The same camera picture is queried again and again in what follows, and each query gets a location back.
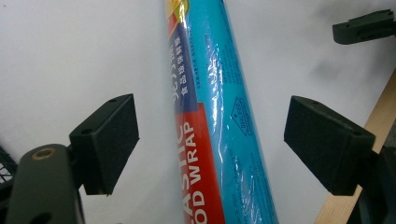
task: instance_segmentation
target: plastic wrap packaging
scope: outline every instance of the plastic wrap packaging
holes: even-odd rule
[[[222,0],[165,0],[186,223],[277,223]]]

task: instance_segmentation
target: red label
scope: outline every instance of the red label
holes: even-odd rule
[[[225,223],[204,105],[176,120],[186,223]]]

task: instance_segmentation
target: plastic food wrap roll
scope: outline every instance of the plastic food wrap roll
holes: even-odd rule
[[[186,223],[277,223],[223,1],[165,5]]]

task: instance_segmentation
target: white background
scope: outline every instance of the white background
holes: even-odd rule
[[[337,45],[332,24],[391,0],[228,0],[280,223],[313,223],[328,193],[283,142],[293,94],[363,125],[396,65],[394,37]],[[0,0],[0,144],[18,161],[132,92],[141,140],[88,223],[182,223],[163,1]]]

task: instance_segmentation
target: wooden board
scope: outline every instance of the wooden board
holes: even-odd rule
[[[373,150],[379,152],[387,139],[388,133],[396,120],[396,69],[379,97],[375,108],[364,128],[376,136]],[[315,223],[340,224],[347,223],[350,214],[361,194],[357,187],[354,196],[332,196],[326,200]]]

